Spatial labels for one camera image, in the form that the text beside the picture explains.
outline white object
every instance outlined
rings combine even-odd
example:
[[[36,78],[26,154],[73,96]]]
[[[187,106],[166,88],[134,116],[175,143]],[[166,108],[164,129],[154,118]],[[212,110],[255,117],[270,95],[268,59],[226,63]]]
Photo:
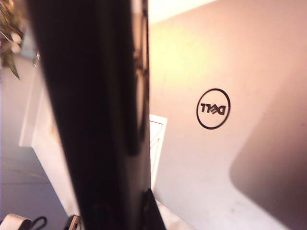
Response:
[[[155,180],[158,172],[162,143],[166,129],[167,118],[149,115],[150,128],[150,173],[152,190],[154,189]]]
[[[0,230],[29,230],[31,228],[31,220],[15,215],[8,214],[0,225]]]

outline black cable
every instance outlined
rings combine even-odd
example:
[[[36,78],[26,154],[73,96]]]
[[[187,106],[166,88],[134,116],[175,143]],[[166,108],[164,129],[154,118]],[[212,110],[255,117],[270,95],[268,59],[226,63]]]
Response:
[[[40,220],[43,220],[44,223],[43,223],[41,226],[39,226],[39,227],[37,227],[36,229],[34,229],[33,226],[34,226],[38,221],[40,221]],[[32,221],[31,230],[40,230],[40,229],[42,229],[43,227],[45,227],[46,225],[47,225],[47,218],[44,217],[44,216],[41,216],[41,217],[38,217],[38,218],[36,218],[35,220]]]

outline gray floor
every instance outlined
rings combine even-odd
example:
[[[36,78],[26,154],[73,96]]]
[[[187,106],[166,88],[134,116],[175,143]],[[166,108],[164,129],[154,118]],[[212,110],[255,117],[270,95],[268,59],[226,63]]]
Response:
[[[15,213],[30,219],[46,216],[45,230],[61,230],[67,215],[34,151],[24,148],[26,159],[11,159],[2,151],[1,219]]]

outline circular logo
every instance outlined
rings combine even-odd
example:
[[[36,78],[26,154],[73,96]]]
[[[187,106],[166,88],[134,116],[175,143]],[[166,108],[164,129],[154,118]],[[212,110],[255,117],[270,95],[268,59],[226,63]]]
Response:
[[[201,126],[216,129],[225,123],[230,113],[230,100],[221,89],[210,89],[197,103],[196,115]]]

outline cable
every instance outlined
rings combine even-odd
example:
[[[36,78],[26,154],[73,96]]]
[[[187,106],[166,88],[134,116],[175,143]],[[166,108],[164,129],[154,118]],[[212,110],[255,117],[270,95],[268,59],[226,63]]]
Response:
[[[36,229],[34,229],[33,226],[34,226],[38,221],[40,221],[40,220],[43,220],[44,223],[43,223],[41,226],[39,226],[39,227],[37,227]],[[42,229],[43,227],[45,227],[46,225],[47,225],[47,218],[44,217],[44,216],[41,216],[41,217],[38,217],[38,218],[36,218],[35,220],[32,221],[31,230],[40,230],[40,229]]]

